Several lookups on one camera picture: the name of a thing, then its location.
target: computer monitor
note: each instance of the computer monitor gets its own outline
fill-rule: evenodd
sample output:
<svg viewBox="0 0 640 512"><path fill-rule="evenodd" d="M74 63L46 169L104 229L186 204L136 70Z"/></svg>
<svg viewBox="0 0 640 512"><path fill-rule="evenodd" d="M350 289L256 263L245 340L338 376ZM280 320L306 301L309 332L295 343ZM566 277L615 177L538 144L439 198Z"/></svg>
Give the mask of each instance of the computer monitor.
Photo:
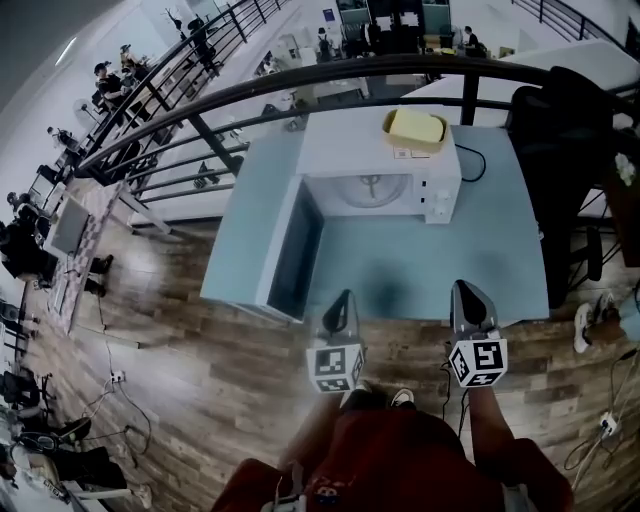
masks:
<svg viewBox="0 0 640 512"><path fill-rule="evenodd" d="M73 197L67 197L52 219L49 235L42 248L65 261L78 249L88 218L89 212Z"/></svg>

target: table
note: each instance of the table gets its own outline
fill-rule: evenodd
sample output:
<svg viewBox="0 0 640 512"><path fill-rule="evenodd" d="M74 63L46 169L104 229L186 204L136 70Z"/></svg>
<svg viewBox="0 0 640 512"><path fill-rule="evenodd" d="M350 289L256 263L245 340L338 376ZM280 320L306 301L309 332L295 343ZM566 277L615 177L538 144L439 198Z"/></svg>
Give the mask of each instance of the table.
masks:
<svg viewBox="0 0 640 512"><path fill-rule="evenodd" d="M89 277L91 262L96 256L100 238L109 219L117 219L112 215L119 199L138 213L145 215L156 224L163 232L169 233L170 228L159 221L149 210L146 210L128 192L125 181L120 181L108 187L97 187L89 191L82 198L82 206L89 212L89 218L80 237L78 249L67 261L60 261L56 265L52 279L51 290L47 299L47 310L52 323L61 329L64 334L71 334L74 329L78 306L84 286ZM64 293L64 298L59 311L56 311L55 302L58 293ZM138 343L120 340L120 343L138 348Z"/></svg>
<svg viewBox="0 0 640 512"><path fill-rule="evenodd" d="M345 80L331 80L313 86L313 95L317 98L344 94L350 91L358 91L363 98L369 97L369 86L366 79L347 78Z"/></svg>
<svg viewBox="0 0 640 512"><path fill-rule="evenodd" d="M487 171L462 183L451 223L410 216L333 217L324 231L307 308L326 309L351 289L364 317L447 320L456 279L478 286L500 320L549 316L537 223L517 157L502 129L453 126L456 143L481 151ZM458 149L462 175L478 156Z"/></svg>
<svg viewBox="0 0 640 512"><path fill-rule="evenodd" d="M549 316L538 227L506 131L451 129L457 143L487 159L485 176L462 184L451 223L425 225L411 216L326 218L307 317L324 312L349 288L361 318L448 320L456 279L480 287L501 323ZM203 298L264 311L261 290L274 261L272 241L282 234L281 216L291 212L283 213L281 205L295 197L290 192L302 136L270 132L251 144L216 238ZM479 157L462 149L458 155L463 176L476 176Z"/></svg>

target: black railing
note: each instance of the black railing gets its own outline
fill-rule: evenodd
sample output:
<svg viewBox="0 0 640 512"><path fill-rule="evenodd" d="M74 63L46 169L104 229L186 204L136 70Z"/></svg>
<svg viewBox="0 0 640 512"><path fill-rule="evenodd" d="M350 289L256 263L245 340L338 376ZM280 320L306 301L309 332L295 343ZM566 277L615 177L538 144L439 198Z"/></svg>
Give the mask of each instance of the black railing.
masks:
<svg viewBox="0 0 640 512"><path fill-rule="evenodd" d="M202 119L201 114L214 111L227 105L235 104L250 98L274 93L282 90L290 90L296 87L328 82L331 80L356 79L359 77L374 77L386 75L408 75L408 74L450 74L463 75L464 88L462 98L454 97L402 97L391 99L362 99L355 103L327 105L302 105L299 108L284 111L270 111L256 117L235 121L224 126L210 128ZM233 87L203 96L181 108L173 109L153 119L142 126L130 131L119 139L115 140L109 147L97 151L87 158L80 166L81 170L93 170L101 183L111 182L114 171L128 168L129 172L125 178L133 185L132 193L139 197L141 203L152 203L164 199L171 199L182 196L227 190L233 185L229 183L197 187L191 190L176 190L170 188L164 194L151 197L141 197L145 192L157 191L164 187L173 187L178 184L192 180L205 178L217 178L224 175L237 175L242 165L242 158L239 154L249 149L248 143L239 143L232 147L225 147L220 142L220 137L225 134L234 133L235 130L260 125L278 120L301 118L316 112L329 110L360 108L383 105L425 105L439 104L461 109L461 124L473 125L477 109L501 109L509 110L511 105L507 102L489 101L478 98L478 86L481 77L496 78L525 84L543 86L549 76L549 72L539 68L522 66L503 61L472 59L466 57L447 56L422 56L422 55L390 55L385 57L375 57L367 59L350 59L336 61L327 64L320 64L305 68L283 71L268 75L249 82L240 83ZM624 92L635 88L637 84L630 84L626 87L618 88L616 92ZM630 115L633 119L640 121L640 111L631 103L623 101L616 95L603 91L602 101L608 102L612 110ZM114 154L126 150L132 144L143 140L146 137L154 137L162 131L166 131L176 124L187 121L190 122L198 132L182 140L161 146L153 151L143 153L108 170L100 170L104 162L109 161ZM199 140L205 140L210 152L190 156L188 158L173 161L170 164L160 165L149 163L150 157L157 157L159 154L181 146L192 144ZM173 177L172 179L149 183L149 178L164 171L175 169L181 166L203 162L211 158L218 158L220 165L216 164L215 169L204 169L197 174Z"/></svg>
<svg viewBox="0 0 640 512"><path fill-rule="evenodd" d="M538 18L540 23L552 28L566 41L604 39L631 55L615 37L600 25L560 0L511 0L511 3Z"/></svg>
<svg viewBox="0 0 640 512"><path fill-rule="evenodd" d="M170 112L197 98L210 78L219 76L220 66L228 61L233 52L240 45L247 43L248 38L288 1L240 0L205 23L196 33L173 46L140 81L123 104L112 113L89 148L88 154L99 151L108 138L119 139L138 126L145 111L148 113L148 123L161 109ZM116 132L118 124L123 126ZM146 141L141 154L149 156L150 146L154 143L159 146L167 144L174 128L168 127L164 133L158 133ZM103 161L100 169L112 167L110 163L108 159ZM95 171L96 169L89 170L102 184L106 184L107 181Z"/></svg>

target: wooden floor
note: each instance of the wooden floor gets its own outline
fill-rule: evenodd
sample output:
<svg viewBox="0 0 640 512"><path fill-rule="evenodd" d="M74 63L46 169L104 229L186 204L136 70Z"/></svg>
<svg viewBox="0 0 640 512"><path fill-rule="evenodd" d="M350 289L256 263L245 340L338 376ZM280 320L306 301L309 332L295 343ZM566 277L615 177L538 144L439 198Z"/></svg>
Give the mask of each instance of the wooden floor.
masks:
<svg viewBox="0 0 640 512"><path fill-rule="evenodd" d="M194 225L179 228L177 237L163 237L154 231L131 236L110 227L101 245L102 255L116 258L106 283L109 294L101 301L105 334L144 344L138 351L109 344L113 369L126 372L126 393L152 423L148 451L138 457L139 468L126 469L126 474L151 485L158 511L210 510L243 459L275 462L314 397L306 381L304 327L277 327L199 298L216 228ZM510 368L497 386L499 401L514 433L534 439L558 468L574 447L597 433L598 419L608 407L610 365L630 348L621 340L576 355L575 307L599 295L598 287L611 287L622 297L638 277L616 259L603 281L574 294L553 321L504 330ZM53 373L59 418L77 418L108 378L107 346L98 335L79 342L54 332L46 323L43 292L30 290L27 303L45 322L30 344L26 364L36 373ZM98 302L91 295L82 299L80 324L102 331ZM422 409L441 414L447 386L438 367L445 359L449 329L426 322L377 321L364 323L362 336L369 347L366 378L389 391L410 387ZM628 368L628 362L617 365L617 383ZM577 492L578 511L614 510L639 489L640 377L635 368L631 377L619 401L621 406L630 389L622 444L607 469L602 467L607 453L599 450ZM461 393L452 387L446 419L457 428ZM141 450L146 422L118 392L104 400L92 435L125 425L142 432L127 434L134 449ZM467 421L462 433L467 449L468 427ZM119 443L122 436L90 444L104 444L115 454ZM571 477L575 470L565 473ZM110 504L116 511L142 510L134 501Z"/></svg>

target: electrical outlet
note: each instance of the electrical outlet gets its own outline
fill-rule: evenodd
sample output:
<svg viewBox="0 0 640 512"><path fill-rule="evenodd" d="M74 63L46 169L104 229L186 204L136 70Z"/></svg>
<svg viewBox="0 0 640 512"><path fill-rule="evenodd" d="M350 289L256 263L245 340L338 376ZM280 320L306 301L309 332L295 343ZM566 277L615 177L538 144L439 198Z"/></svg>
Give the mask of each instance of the electrical outlet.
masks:
<svg viewBox="0 0 640 512"><path fill-rule="evenodd" d="M600 418L600 426L602 427L602 438L610 437L615 434L618 428L618 422L613 418L610 412L606 412Z"/></svg>
<svg viewBox="0 0 640 512"><path fill-rule="evenodd" d="M111 374L111 382L124 382L124 372L113 372Z"/></svg>

